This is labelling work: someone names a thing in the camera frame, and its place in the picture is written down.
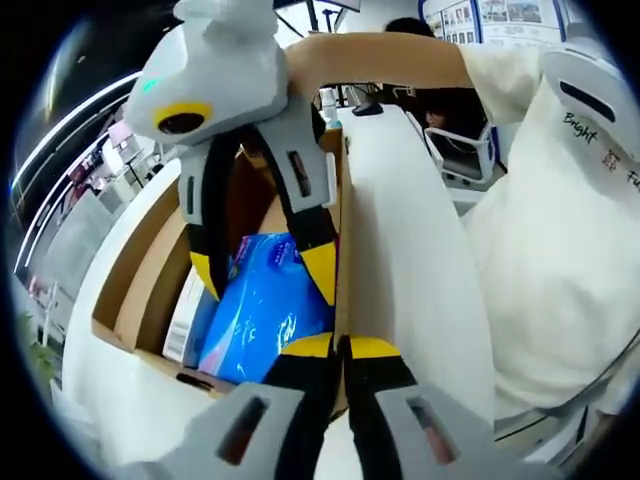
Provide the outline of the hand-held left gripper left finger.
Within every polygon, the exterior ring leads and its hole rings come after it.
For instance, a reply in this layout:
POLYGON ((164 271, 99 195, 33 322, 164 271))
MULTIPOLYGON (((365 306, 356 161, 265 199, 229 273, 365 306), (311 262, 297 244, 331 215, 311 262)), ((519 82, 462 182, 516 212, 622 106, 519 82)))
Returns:
POLYGON ((287 345, 189 424, 182 444, 144 464, 146 479, 310 479, 335 402, 332 334, 287 345))

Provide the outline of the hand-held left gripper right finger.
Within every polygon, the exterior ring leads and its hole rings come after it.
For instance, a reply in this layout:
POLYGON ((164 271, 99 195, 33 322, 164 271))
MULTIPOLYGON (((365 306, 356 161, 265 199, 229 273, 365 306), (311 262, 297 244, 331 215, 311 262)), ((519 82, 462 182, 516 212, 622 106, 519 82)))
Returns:
POLYGON ((501 479, 489 424, 439 387, 420 384, 398 349, 344 335, 349 422, 366 479, 501 479))

